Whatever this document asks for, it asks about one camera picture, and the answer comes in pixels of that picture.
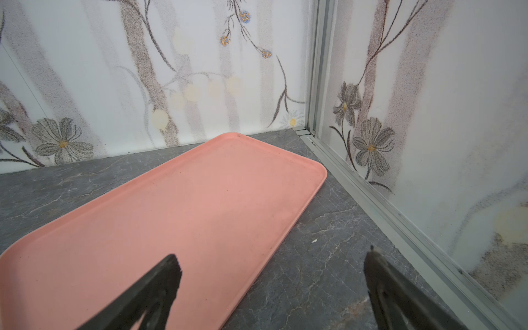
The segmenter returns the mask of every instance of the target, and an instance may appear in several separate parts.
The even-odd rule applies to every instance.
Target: marble countertop
[[[292,130],[253,137],[318,160]],[[27,233],[195,146],[0,175],[0,252]],[[381,249],[389,262],[448,309],[328,173],[224,329],[377,329],[363,275],[370,245]]]

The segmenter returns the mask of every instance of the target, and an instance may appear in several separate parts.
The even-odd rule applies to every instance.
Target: tree trunk pattern
[[[400,173],[401,156],[407,140],[407,130],[416,110],[429,54],[452,8],[453,0],[430,1],[412,20],[403,52],[398,64],[396,79],[389,100],[389,113],[383,123],[395,131],[394,149],[385,154],[390,169],[384,176],[373,174],[373,179],[393,188]],[[388,192],[379,191],[385,196]]]
[[[136,0],[130,0],[134,6],[139,7]],[[168,105],[162,86],[156,78],[156,72],[152,66],[152,61],[145,45],[145,33],[141,18],[130,5],[120,2],[121,20],[125,28],[128,46],[132,54],[132,59],[136,64],[139,79],[145,86],[154,105],[153,110],[161,110],[168,116],[168,124],[165,129],[160,130],[167,146],[175,146],[178,141],[178,128],[174,124],[168,113]]]
[[[389,7],[389,0],[378,0],[376,11],[374,12],[374,22],[372,23],[372,31],[370,33],[369,48],[366,51],[366,60],[368,60],[376,53],[379,49],[381,41],[383,39],[383,31],[385,30],[385,19],[387,17],[387,8]],[[361,109],[357,113],[356,129],[354,130],[354,136],[361,134],[361,122],[368,119],[370,106],[374,99],[374,87],[376,85],[376,63],[379,55],[376,55],[367,65],[365,70],[365,88],[363,91],[363,99],[361,103]],[[356,148],[353,144],[350,145],[351,154],[354,155]]]

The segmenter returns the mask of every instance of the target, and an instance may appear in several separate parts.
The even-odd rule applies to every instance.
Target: plastic tray
[[[167,254],[167,329],[219,329],[326,179],[323,165],[227,133],[33,231],[0,257],[4,330],[74,329]]]

